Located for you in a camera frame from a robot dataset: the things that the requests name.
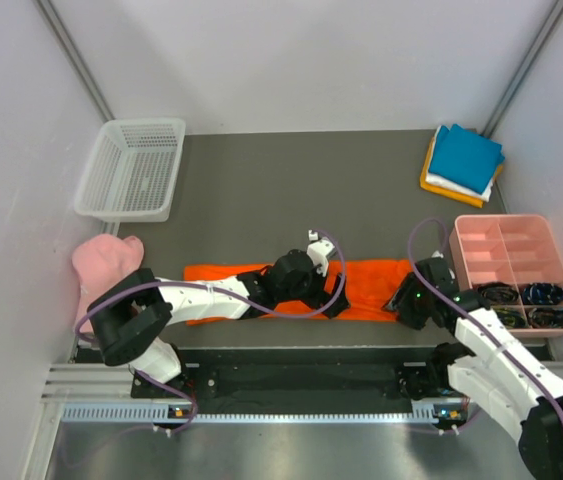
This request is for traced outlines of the orange t shirt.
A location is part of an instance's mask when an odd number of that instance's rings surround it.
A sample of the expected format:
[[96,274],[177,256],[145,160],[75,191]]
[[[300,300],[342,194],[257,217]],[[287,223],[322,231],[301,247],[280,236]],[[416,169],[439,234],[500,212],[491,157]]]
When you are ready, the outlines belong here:
[[[215,281],[266,267],[266,264],[188,265],[183,269],[183,280]],[[411,265],[406,259],[347,260],[345,294],[350,307],[335,320],[394,323],[396,315],[383,307],[410,272]]]

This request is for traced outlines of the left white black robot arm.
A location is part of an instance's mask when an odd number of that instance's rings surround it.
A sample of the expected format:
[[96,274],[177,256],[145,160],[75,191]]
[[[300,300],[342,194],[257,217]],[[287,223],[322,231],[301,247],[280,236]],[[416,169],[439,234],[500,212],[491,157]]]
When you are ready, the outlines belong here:
[[332,244],[291,250],[274,264],[219,280],[169,281],[149,268],[126,276],[87,309],[93,337],[108,367],[129,366],[153,379],[166,396],[187,387],[177,348],[160,339],[169,325],[206,319],[252,319],[289,302],[333,318],[350,307],[346,276],[326,290]]

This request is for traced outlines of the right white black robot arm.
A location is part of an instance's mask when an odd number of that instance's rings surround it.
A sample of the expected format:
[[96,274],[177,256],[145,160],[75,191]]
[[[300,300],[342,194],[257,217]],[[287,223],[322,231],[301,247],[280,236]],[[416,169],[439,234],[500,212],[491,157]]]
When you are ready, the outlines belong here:
[[563,379],[510,333],[477,290],[460,288],[445,259],[417,262],[383,308],[411,329],[433,321],[454,337],[424,365],[398,368],[404,396],[468,398],[512,438],[534,478],[563,479]]

